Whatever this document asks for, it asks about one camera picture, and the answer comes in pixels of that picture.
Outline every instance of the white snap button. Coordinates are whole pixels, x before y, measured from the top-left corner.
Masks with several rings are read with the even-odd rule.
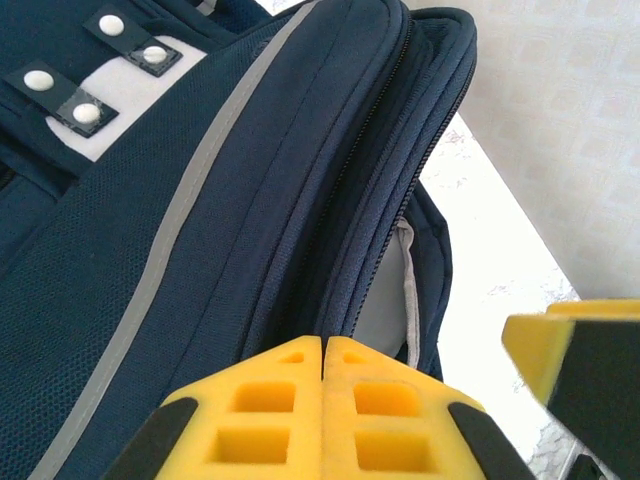
[[[162,47],[147,47],[142,52],[142,57],[144,61],[150,63],[152,65],[157,65],[159,63],[164,62],[167,59],[167,51]]]
[[[36,92],[44,92],[53,87],[53,77],[42,70],[31,70],[24,76],[24,84]]]
[[[100,109],[93,103],[81,103],[73,109],[73,118],[85,125],[94,123],[100,119]]]
[[[124,22],[120,17],[115,15],[105,15],[98,22],[98,26],[102,33],[110,37],[117,37],[124,32]]]

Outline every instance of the square hole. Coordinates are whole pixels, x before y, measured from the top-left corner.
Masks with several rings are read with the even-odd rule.
[[[296,386],[289,382],[245,383],[236,391],[233,412],[293,412]]]
[[[358,383],[353,388],[353,396],[360,415],[420,415],[420,397],[412,387],[402,383]]]
[[[211,461],[219,463],[277,464],[287,462],[286,428],[221,428]]]
[[[362,470],[438,473],[425,437],[402,432],[356,432]]]

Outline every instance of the zipper track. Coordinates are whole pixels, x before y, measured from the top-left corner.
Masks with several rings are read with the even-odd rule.
[[[462,89],[460,90],[460,93],[456,97],[456,100],[453,103],[451,109],[449,110],[449,113],[447,113],[447,116],[445,117],[444,121],[442,122],[442,124],[440,125],[438,130],[436,131],[436,134],[433,137],[433,140],[431,140],[431,142],[429,143],[429,146],[427,147],[427,150],[425,151],[424,155],[420,159],[420,163],[418,164],[418,167],[416,168],[416,171],[413,174],[413,177],[411,178],[411,183],[409,183],[409,188],[407,189],[407,192],[405,193],[405,195],[404,195],[404,197],[402,199],[402,202],[400,203],[400,208],[398,209],[398,213],[396,213],[396,216],[393,219],[393,223],[391,224],[391,229],[389,230],[389,233],[387,234],[387,237],[385,238],[384,244],[382,246],[382,250],[380,251],[380,255],[378,256],[378,259],[376,260],[375,266],[373,268],[373,272],[372,272],[371,277],[369,278],[369,281],[367,283],[365,296],[364,296],[363,300],[360,302],[360,305],[358,306],[358,310],[356,312],[356,321],[353,323],[353,327],[351,328],[351,331],[349,332],[349,336],[350,337],[353,337],[353,333],[354,333],[354,331],[356,329],[356,325],[358,324],[358,318],[360,317],[360,313],[362,312],[362,307],[364,306],[364,302],[365,302],[365,300],[367,298],[369,290],[371,289],[371,284],[373,283],[373,279],[376,276],[376,273],[378,272],[378,268],[380,267],[380,263],[382,262],[382,257],[384,257],[384,254],[387,251],[387,248],[389,247],[389,243],[391,242],[391,238],[393,236],[393,232],[395,231],[395,229],[396,229],[396,227],[398,225],[398,222],[400,221],[400,219],[404,215],[404,211],[407,209],[407,205],[409,205],[409,200],[411,200],[411,196],[413,195],[413,191],[415,190],[416,185],[418,184],[418,181],[420,180],[420,174],[422,173],[422,169],[424,168],[425,163],[427,163],[427,160],[429,159],[429,157],[433,153],[433,150],[435,149],[437,143],[440,141],[440,138],[442,138],[442,135],[444,134],[445,130],[447,129],[447,127],[451,123],[451,120],[453,119],[454,115],[458,111],[458,108],[460,107],[460,104],[462,103],[462,100],[464,100],[464,97],[466,96],[467,91],[469,90],[469,86],[471,85],[471,79],[473,78],[473,74],[475,72],[475,69],[476,69],[476,61],[474,60],[473,64],[471,65],[471,69],[469,70],[469,75],[467,76],[467,78],[466,78],[466,80],[464,82],[464,85],[462,86]]]
[[[387,90],[389,90],[389,86],[391,85],[391,82],[394,80],[398,69],[400,68],[400,65],[402,64],[402,61],[404,60],[404,57],[406,56],[407,50],[409,48],[409,42],[411,40],[411,34],[413,31],[413,22],[409,21],[408,25],[407,25],[407,32],[405,34],[405,38],[402,44],[402,47],[400,49],[400,53],[398,54],[398,59],[396,60],[396,63],[394,64],[391,72],[389,73],[389,76],[387,77],[387,80],[385,81],[384,85],[382,86],[382,89],[380,90],[380,93],[377,95],[376,100],[374,101],[373,105],[371,106],[371,108],[369,109],[369,113],[367,114],[367,117],[365,118],[362,127],[360,128],[360,130],[358,131],[358,135],[356,136],[356,139],[353,143],[353,146],[351,147],[351,149],[349,150],[349,154],[347,155],[347,158],[345,159],[345,161],[342,164],[342,167],[340,168],[340,172],[338,173],[338,176],[336,177],[336,181],[333,184],[333,187],[331,188],[331,192],[329,193],[329,196],[327,197],[327,201],[324,204],[324,207],[322,208],[322,211],[320,213],[320,216],[318,217],[318,221],[316,222],[316,226],[313,229],[313,233],[311,234],[311,237],[309,239],[309,246],[306,248],[305,253],[302,257],[302,261],[300,263],[300,267],[297,270],[297,273],[294,277],[293,283],[292,285],[296,285],[299,283],[301,277],[302,277],[302,273],[306,270],[308,264],[309,264],[309,257],[311,255],[311,252],[315,249],[316,243],[318,241],[318,236],[320,235],[320,232],[323,230],[324,228],[324,222],[326,221],[326,217],[328,212],[330,211],[331,207],[333,206],[333,201],[335,199],[336,193],[338,191],[338,189],[342,186],[342,182],[344,180],[344,176],[347,172],[347,169],[349,168],[349,165],[351,164],[351,160],[353,159],[353,156],[355,155],[355,152],[358,148],[358,146],[360,145],[360,142],[362,141],[362,137],[364,136],[367,127],[369,126],[369,123],[371,123],[371,119],[373,118],[374,114],[376,113],[378,106],[380,105],[380,102],[382,101],[383,97],[385,96],[385,94],[387,93]],[[289,317],[290,313],[291,313],[291,304],[293,302],[293,290],[292,293],[289,294],[284,309],[283,309],[283,314],[280,317],[280,321],[278,322],[278,325],[276,326],[276,329],[279,330],[282,322]]]

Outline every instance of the yellow foam block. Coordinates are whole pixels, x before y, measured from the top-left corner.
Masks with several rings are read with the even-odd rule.
[[[640,320],[640,299],[585,300],[555,303],[547,313],[582,318]]]
[[[447,407],[482,407],[375,350],[329,340],[324,363],[325,479],[483,479]]]
[[[171,394],[198,408],[158,479],[320,478],[322,345],[300,337]]]
[[[563,315],[514,315],[507,319],[502,343],[543,405],[553,392],[573,328],[574,322]]]

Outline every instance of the tiled wall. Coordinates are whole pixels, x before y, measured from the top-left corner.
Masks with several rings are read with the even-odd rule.
[[[640,1],[406,3],[474,15],[462,116],[578,293],[640,296]]]

